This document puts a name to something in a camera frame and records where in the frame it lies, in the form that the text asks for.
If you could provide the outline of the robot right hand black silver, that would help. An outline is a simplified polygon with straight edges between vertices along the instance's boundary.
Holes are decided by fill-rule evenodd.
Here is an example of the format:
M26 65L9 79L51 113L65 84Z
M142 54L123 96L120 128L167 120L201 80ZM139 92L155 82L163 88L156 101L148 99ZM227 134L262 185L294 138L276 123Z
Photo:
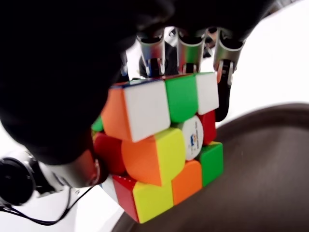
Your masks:
M0 120L9 135L68 184L103 182L90 127L121 54L139 33L175 26L220 27L244 40L271 0L3 0L0 3Z

